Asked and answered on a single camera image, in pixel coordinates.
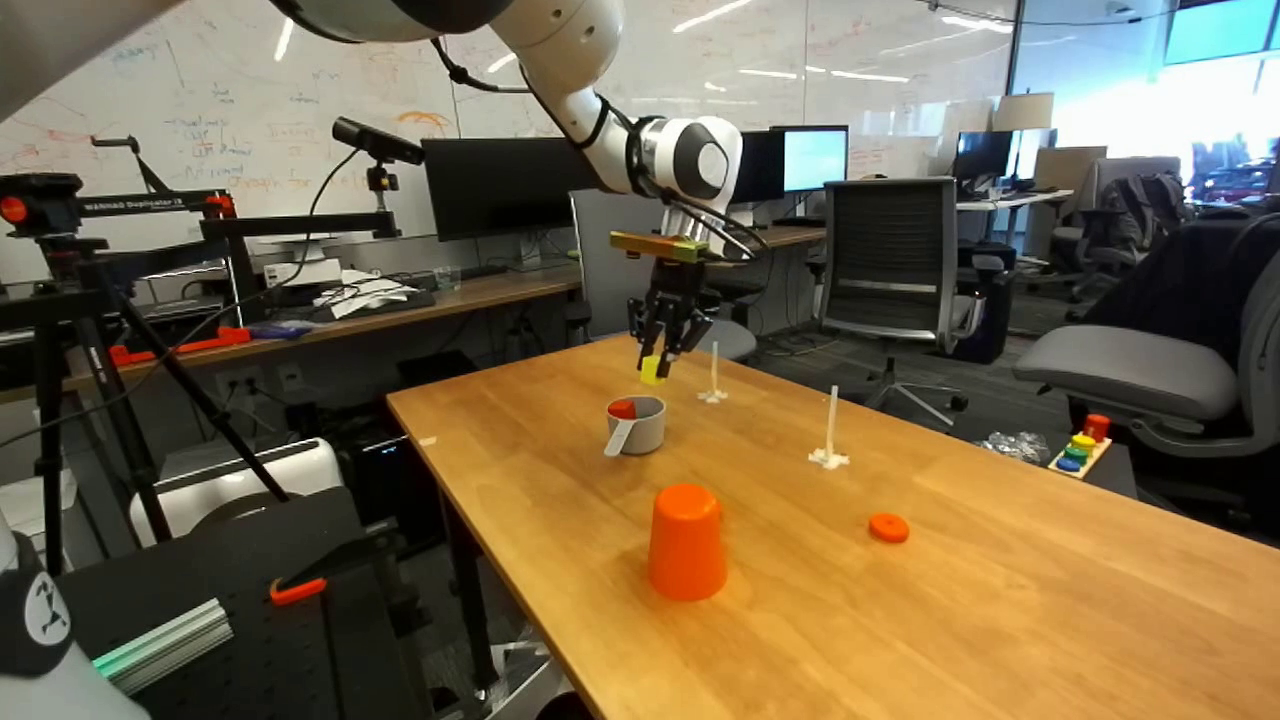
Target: small orange disk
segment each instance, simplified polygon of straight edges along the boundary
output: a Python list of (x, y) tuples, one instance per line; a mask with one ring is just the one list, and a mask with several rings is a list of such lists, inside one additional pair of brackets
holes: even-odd
[(882, 546), (903, 546), (911, 538), (911, 524), (894, 515), (894, 513), (878, 513), (869, 522), (869, 532), (882, 541)]

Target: orange cup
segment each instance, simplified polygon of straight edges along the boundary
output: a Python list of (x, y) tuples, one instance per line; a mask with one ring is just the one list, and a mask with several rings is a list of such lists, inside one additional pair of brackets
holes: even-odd
[(653, 500), (650, 581), (668, 599), (704, 599), (723, 583), (723, 510), (710, 490), (668, 483)]

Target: tripod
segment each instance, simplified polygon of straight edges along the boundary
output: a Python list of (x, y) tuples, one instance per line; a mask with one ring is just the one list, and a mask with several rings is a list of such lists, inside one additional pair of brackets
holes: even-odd
[(43, 563), (48, 577), (63, 574), (63, 532), (62, 532), (62, 384), (63, 384), (63, 345), (62, 329), (73, 326), (83, 347), (92, 384), (102, 388), (102, 405), (112, 420), (120, 451), (127, 462), (127, 483), (140, 498), (152, 538), (173, 541), (170, 522), (162, 513), (158, 481), (162, 469), (147, 451), (146, 429), (127, 405), (125, 381), (106, 356), (106, 317), (116, 314), (132, 338), (166, 363), (166, 373), (188, 391), (202, 416), (236, 448), (236, 458), (252, 469), (252, 476), (283, 506), (289, 491), (277, 476), (257, 462), (246, 438), (233, 429), (227, 411), (221, 411), (208, 391), (193, 381), (193, 373), (170, 354), (170, 345), (147, 329), (147, 321), (106, 284), (106, 270), (92, 259), (106, 242), (68, 242), (43, 237), (37, 242), (54, 284), (43, 284), (31, 299), (0, 304), (0, 329), (37, 329), (37, 411), (39, 411), (39, 458), (37, 476), (43, 481)]

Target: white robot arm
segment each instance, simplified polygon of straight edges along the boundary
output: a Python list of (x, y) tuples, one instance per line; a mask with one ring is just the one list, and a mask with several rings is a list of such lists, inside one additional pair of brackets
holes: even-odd
[(754, 244), (723, 221), (745, 141), (727, 121), (629, 121), (591, 83), (607, 74), (624, 37), (619, 0), (273, 0), (298, 26), (346, 44), (410, 44), (489, 26), (520, 60), (520, 74), (613, 193), (666, 201), (668, 242), (696, 242), (696, 259), (657, 253), (645, 299), (642, 356), (662, 356), (666, 376), (690, 354), (699, 314), (699, 259), (754, 259)]

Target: table leg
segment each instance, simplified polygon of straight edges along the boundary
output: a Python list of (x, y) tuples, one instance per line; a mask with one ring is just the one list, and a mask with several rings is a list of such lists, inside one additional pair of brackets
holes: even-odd
[(444, 532), (448, 532), (448, 555), (455, 577), (455, 598), (465, 609), (465, 631), (471, 653), (471, 682), (477, 690), (498, 683), (498, 669), (489, 657), (489, 614), (485, 614), (485, 587), (479, 587), (479, 546), (471, 529), (455, 515), (455, 510), (444, 500)]

